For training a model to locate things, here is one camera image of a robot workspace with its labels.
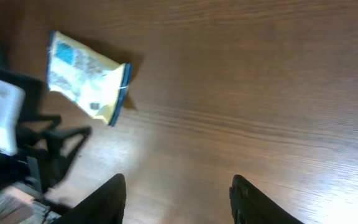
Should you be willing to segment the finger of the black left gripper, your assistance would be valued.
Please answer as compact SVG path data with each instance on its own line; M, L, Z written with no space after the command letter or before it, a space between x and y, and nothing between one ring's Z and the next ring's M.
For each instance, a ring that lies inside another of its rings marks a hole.
M70 129L50 129L44 132L47 144L40 173L43 186L53 187L62 181L70 170L82 146L91 134L90 126Z

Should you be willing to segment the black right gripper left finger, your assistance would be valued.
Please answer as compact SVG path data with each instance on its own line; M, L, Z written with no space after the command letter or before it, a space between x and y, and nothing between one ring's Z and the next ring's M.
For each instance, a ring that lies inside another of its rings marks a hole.
M125 206L125 177L123 174L116 174L53 223L122 224Z

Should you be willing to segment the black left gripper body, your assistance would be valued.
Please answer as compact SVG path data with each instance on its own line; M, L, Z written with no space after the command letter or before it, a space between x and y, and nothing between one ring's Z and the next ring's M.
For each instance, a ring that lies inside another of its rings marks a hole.
M22 182L44 193L51 188L43 186L40 173L40 161L46 155L46 150L36 149L35 145L44 138L44 132L55 129L62 118L57 114L46 115L38 112L44 89L43 82L9 70L1 49L0 80L25 91L24 102L16 124L17 154L8 156L0 152L0 191L16 182Z

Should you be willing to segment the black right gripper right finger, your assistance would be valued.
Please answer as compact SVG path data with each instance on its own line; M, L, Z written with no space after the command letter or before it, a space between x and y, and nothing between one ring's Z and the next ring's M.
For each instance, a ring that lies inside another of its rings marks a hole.
M239 174L233 177L229 198L234 224L302 224Z

